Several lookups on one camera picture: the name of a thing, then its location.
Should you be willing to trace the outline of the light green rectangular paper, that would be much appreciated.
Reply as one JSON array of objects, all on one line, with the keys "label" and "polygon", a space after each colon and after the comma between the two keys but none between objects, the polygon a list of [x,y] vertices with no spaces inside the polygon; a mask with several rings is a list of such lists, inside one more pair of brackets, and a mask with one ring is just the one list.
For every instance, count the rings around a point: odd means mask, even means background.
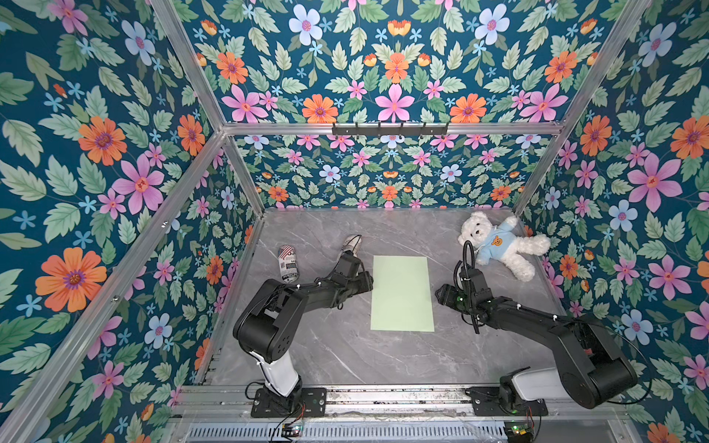
[{"label": "light green rectangular paper", "polygon": [[428,259],[374,256],[370,328],[435,332]]}]

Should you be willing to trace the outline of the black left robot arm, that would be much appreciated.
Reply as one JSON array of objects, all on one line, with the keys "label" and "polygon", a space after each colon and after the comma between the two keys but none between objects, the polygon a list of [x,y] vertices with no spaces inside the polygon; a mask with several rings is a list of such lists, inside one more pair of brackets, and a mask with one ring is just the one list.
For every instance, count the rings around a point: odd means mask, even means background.
[{"label": "black left robot arm", "polygon": [[372,275],[351,251],[341,254],[328,275],[310,284],[265,281],[236,321],[233,336],[242,351],[256,360],[267,391],[287,401],[297,398],[302,378],[289,349],[306,313],[340,309],[373,286]]}]

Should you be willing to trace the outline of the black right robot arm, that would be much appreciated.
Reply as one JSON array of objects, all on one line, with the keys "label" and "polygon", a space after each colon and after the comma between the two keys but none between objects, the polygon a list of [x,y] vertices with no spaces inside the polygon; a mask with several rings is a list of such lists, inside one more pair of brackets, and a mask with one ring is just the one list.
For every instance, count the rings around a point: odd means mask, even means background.
[{"label": "black right robot arm", "polygon": [[553,315],[496,297],[480,269],[461,264],[454,283],[435,297],[460,313],[476,332],[513,332],[552,352],[554,367],[522,368],[500,379],[500,406],[510,412],[527,402],[570,399],[591,410],[638,384],[638,375],[610,332],[596,321]]}]

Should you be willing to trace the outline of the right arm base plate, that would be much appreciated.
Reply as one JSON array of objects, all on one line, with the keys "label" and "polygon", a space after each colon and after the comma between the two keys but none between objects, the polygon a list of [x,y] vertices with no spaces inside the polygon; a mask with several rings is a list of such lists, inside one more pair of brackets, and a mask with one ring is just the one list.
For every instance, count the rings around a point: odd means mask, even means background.
[{"label": "right arm base plate", "polygon": [[508,386],[480,386],[465,389],[477,416],[548,416],[543,400],[526,401]]}]

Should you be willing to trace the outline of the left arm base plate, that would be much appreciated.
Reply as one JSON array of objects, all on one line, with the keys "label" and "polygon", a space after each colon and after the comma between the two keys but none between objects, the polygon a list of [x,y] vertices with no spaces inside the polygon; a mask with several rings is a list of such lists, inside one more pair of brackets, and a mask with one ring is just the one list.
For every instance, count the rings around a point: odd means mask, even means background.
[{"label": "left arm base plate", "polygon": [[252,418],[323,417],[328,391],[325,388],[300,388],[283,397],[259,388],[253,400]]}]

